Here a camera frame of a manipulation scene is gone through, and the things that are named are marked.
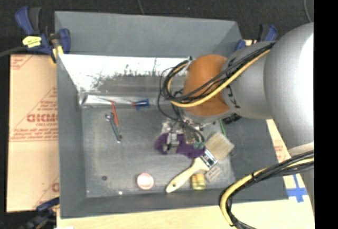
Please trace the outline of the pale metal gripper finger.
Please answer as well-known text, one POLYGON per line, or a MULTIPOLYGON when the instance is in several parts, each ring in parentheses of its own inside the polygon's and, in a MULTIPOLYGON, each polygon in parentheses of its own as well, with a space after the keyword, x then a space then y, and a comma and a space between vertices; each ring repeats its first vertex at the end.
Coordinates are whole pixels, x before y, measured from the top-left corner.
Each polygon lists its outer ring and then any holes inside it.
POLYGON ((162 153, 176 153, 177 152, 177 142, 162 144, 161 151, 162 151, 162 153))
POLYGON ((166 121, 161 124, 162 133, 175 133, 176 132, 176 122, 166 121))

